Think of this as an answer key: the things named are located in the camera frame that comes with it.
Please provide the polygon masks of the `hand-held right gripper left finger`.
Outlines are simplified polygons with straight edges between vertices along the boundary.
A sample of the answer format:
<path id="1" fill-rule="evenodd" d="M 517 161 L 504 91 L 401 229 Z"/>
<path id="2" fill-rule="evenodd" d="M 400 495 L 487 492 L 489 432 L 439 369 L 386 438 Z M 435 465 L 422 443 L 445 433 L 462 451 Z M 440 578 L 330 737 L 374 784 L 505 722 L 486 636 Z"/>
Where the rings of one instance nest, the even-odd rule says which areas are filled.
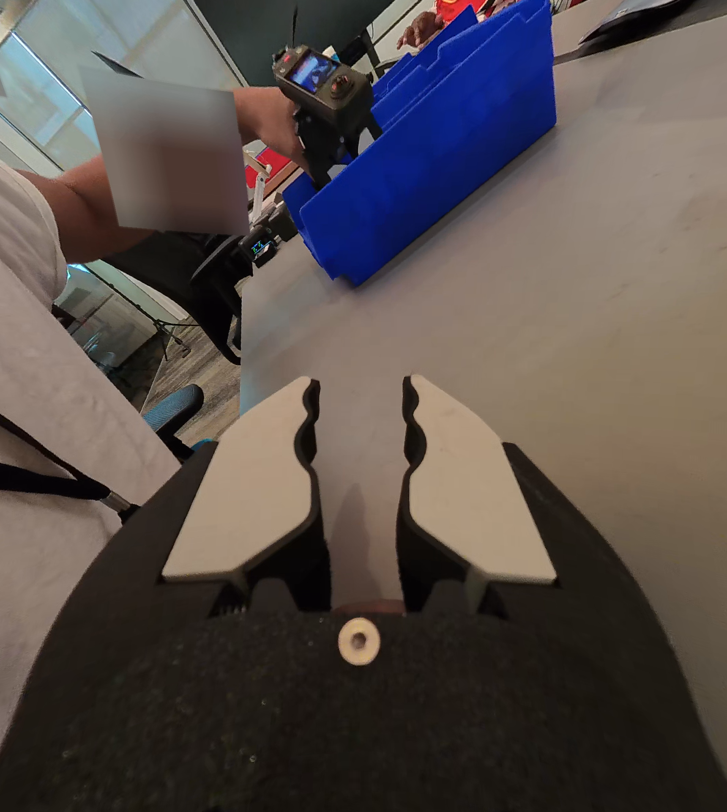
<path id="1" fill-rule="evenodd" d="M 317 473 L 320 383 L 303 376 L 246 411 L 216 450 L 161 571 L 164 582 L 265 577 L 298 583 L 328 569 Z"/>

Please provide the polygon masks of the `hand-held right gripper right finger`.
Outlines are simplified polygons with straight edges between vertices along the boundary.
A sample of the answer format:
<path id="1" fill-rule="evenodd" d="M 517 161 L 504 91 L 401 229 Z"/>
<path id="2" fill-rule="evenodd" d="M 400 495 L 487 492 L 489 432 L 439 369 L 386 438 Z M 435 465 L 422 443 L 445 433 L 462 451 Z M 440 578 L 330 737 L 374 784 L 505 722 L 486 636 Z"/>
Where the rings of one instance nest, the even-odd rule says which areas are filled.
<path id="1" fill-rule="evenodd" d="M 405 586 L 552 586 L 558 575 L 499 436 L 418 373 L 402 382 L 397 555 Z"/>

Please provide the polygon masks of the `blue plastic bin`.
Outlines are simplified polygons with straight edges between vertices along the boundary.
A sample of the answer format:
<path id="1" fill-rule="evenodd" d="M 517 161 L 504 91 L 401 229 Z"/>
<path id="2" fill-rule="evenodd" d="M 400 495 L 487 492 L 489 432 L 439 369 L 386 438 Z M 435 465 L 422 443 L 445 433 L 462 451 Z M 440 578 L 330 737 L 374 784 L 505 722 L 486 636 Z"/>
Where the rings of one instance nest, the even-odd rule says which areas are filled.
<path id="1" fill-rule="evenodd" d="M 550 2 L 466 7 L 374 86 L 382 135 L 317 191 L 284 199 L 329 279 L 359 285 L 557 122 Z"/>

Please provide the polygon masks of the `person's left forearm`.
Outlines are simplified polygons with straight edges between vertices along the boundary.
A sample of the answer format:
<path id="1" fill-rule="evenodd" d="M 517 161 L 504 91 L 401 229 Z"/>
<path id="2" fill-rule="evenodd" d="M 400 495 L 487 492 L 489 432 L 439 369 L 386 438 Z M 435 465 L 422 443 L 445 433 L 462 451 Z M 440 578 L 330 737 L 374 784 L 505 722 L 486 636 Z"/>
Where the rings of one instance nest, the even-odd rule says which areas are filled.
<path id="1" fill-rule="evenodd" d="M 69 261 L 102 258 L 157 230 L 247 232 L 243 147 L 281 135 L 275 93 L 150 85 L 100 95 L 100 155 L 55 178 L 15 172 L 45 199 Z"/>

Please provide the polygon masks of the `person's left hand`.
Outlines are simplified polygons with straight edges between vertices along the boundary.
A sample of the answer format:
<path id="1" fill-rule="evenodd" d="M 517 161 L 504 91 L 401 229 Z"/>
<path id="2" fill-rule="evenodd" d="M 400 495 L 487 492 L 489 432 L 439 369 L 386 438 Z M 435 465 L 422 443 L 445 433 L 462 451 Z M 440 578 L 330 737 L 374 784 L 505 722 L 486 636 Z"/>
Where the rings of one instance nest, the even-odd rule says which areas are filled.
<path id="1" fill-rule="evenodd" d="M 257 138 L 308 172 L 308 162 L 295 123 L 296 105 L 278 88 L 256 88 Z"/>

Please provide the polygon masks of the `large black screen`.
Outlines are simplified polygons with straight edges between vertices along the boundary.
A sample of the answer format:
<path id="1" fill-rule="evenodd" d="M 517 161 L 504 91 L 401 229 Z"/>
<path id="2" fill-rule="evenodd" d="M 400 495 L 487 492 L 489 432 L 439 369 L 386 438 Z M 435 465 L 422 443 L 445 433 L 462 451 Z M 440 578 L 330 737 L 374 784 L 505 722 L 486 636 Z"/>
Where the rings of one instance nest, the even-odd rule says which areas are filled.
<path id="1" fill-rule="evenodd" d="M 363 34 L 372 41 L 417 2 L 195 1 L 189 6 L 238 77 L 249 86 L 273 85 L 273 55 L 307 45 L 337 54 Z"/>

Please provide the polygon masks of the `red white snack packet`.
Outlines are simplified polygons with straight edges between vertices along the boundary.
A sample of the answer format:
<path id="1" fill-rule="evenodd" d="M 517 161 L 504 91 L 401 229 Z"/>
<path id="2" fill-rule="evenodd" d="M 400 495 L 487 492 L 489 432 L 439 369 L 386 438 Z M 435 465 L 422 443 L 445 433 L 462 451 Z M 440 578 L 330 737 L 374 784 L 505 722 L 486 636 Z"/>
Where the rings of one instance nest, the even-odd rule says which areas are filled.
<path id="1" fill-rule="evenodd" d="M 467 8 L 476 14 L 490 14 L 492 1 L 435 1 L 433 11 L 424 11 L 407 26 L 397 48 L 421 48 Z"/>

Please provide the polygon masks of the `blue chair seat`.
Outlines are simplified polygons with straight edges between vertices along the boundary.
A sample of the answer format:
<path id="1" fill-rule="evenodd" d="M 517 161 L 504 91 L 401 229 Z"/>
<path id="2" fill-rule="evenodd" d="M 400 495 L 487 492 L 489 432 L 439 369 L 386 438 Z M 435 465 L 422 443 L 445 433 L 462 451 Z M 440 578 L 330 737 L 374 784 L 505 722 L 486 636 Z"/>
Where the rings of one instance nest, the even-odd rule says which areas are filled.
<path id="1" fill-rule="evenodd" d="M 191 384 L 166 396 L 143 415 L 155 436 L 181 463 L 191 458 L 194 451 L 177 437 L 177 432 L 200 412 L 204 401 L 202 388 Z"/>

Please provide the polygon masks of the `black charger box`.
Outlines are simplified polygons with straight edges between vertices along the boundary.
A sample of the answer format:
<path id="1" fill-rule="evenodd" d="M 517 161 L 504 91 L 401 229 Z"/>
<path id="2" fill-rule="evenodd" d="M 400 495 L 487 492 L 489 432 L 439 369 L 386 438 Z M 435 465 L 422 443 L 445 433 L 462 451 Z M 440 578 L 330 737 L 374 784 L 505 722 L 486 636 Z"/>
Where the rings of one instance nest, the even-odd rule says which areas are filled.
<path id="1" fill-rule="evenodd" d="M 274 208 L 263 215 L 255 224 L 256 230 L 261 230 L 265 239 L 288 242 L 298 235 L 298 229 L 286 206 Z"/>

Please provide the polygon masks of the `black charger with display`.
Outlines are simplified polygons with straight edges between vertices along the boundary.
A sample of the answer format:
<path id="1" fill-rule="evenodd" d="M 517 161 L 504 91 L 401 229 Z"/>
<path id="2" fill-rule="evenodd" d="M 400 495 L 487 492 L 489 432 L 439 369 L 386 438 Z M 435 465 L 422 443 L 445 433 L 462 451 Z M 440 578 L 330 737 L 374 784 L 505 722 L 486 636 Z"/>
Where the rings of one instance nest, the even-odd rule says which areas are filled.
<path id="1" fill-rule="evenodd" d="M 244 237 L 239 243 L 243 255 L 257 268 L 271 261 L 277 255 L 276 238 L 257 234 Z"/>

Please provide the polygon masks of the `black office chair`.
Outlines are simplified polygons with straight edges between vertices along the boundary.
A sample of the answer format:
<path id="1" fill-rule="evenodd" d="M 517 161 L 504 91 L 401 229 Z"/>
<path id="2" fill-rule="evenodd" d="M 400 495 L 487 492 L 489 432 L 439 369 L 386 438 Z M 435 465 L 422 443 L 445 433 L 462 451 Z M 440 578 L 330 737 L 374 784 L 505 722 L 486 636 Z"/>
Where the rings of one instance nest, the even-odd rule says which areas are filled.
<path id="1" fill-rule="evenodd" d="M 173 301 L 230 363 L 240 365 L 242 301 L 236 286 L 253 274 L 240 241 L 240 236 L 155 232 L 104 260 Z"/>

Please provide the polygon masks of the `silver laptop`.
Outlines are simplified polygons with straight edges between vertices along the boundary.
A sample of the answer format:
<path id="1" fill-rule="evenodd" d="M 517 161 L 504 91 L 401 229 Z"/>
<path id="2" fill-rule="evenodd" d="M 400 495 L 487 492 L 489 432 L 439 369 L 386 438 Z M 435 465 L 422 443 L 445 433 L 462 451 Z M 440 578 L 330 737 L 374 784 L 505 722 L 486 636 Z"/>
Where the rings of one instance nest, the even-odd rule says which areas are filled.
<path id="1" fill-rule="evenodd" d="M 693 1 L 624 1 L 580 39 L 581 46 L 604 36 L 634 31 L 673 19 Z"/>

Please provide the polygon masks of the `small white bracket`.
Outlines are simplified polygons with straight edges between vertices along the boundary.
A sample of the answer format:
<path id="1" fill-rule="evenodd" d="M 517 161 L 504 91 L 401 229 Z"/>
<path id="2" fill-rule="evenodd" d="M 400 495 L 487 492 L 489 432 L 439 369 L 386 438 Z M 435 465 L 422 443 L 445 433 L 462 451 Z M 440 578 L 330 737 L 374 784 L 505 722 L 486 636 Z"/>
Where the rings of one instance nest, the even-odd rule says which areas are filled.
<path id="1" fill-rule="evenodd" d="M 257 163 L 257 177 L 254 186 L 251 214 L 249 217 L 249 223 L 252 226 L 255 226 L 261 217 L 264 206 L 265 186 L 271 176 L 271 170 L 272 165 Z"/>

